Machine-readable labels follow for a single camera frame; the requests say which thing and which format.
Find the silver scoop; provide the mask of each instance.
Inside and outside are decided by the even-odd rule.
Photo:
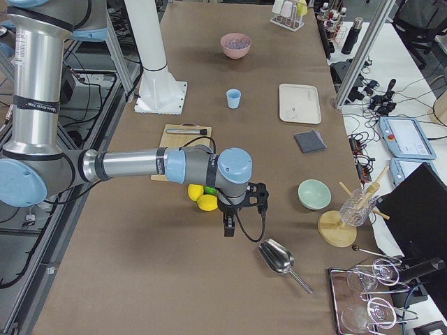
[[[294,271],[295,258],[292,253],[273,239],[266,239],[258,246],[259,253],[267,265],[278,274],[291,274],[310,295],[314,292]]]

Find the bowl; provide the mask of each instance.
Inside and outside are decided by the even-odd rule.
[[[330,203],[329,188],[319,180],[304,180],[298,186],[298,198],[302,205],[308,209],[323,209]]]
[[[223,53],[231,59],[239,59],[249,53],[251,39],[243,33],[228,33],[221,37]]]

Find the black chair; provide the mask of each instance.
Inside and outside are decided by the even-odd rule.
[[[428,54],[434,38],[447,34],[447,0],[401,0],[393,26],[423,69],[427,62],[418,49]]]

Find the blue framed tablet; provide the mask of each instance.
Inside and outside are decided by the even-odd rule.
[[[386,146],[394,156],[423,160],[436,158],[418,120],[412,117],[381,117],[379,128]]]
[[[431,161],[424,161],[420,159],[410,158],[391,158],[390,159],[390,172],[393,177],[393,183],[399,186],[414,170],[419,168],[422,163],[427,163],[434,173],[438,174],[434,164]]]

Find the black bottle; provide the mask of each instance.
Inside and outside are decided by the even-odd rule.
[[[349,29],[348,37],[346,37],[346,40],[344,41],[343,48],[342,48],[342,54],[350,54],[352,51],[352,48],[354,47],[355,43],[358,39],[358,34],[360,33],[360,30],[362,30],[362,23],[363,19],[361,17],[357,17],[354,20],[354,23]]]

